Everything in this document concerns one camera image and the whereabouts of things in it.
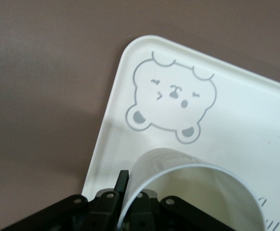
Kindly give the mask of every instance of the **brown surface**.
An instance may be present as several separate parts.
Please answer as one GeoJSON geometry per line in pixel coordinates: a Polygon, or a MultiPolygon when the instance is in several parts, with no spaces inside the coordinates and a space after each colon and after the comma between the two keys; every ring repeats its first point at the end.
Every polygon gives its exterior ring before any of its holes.
{"type": "Polygon", "coordinates": [[[0,1],[0,228],[80,193],[120,56],[160,35],[280,82],[280,3],[0,1]]]}

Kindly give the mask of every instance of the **printed design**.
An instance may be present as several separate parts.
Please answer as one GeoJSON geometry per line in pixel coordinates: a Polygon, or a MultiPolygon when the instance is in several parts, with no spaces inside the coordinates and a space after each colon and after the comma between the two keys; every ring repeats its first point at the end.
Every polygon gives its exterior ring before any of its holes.
{"type": "Polygon", "coordinates": [[[214,74],[154,57],[141,62],[133,73],[134,101],[126,122],[134,130],[150,126],[172,131],[181,143],[192,143],[201,133],[200,121],[216,101],[214,74]]]}

